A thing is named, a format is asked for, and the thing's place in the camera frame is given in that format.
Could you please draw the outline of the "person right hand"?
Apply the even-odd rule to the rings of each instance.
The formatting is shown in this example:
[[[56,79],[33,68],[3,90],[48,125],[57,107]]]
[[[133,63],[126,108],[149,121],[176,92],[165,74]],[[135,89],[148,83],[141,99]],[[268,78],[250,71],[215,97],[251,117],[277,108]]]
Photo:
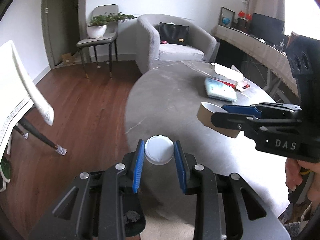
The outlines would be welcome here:
[[[301,160],[296,161],[287,158],[285,162],[286,185],[289,189],[295,191],[296,187],[302,183],[303,179],[299,174],[301,167],[315,173],[307,197],[313,203],[319,204],[319,163],[309,163]]]

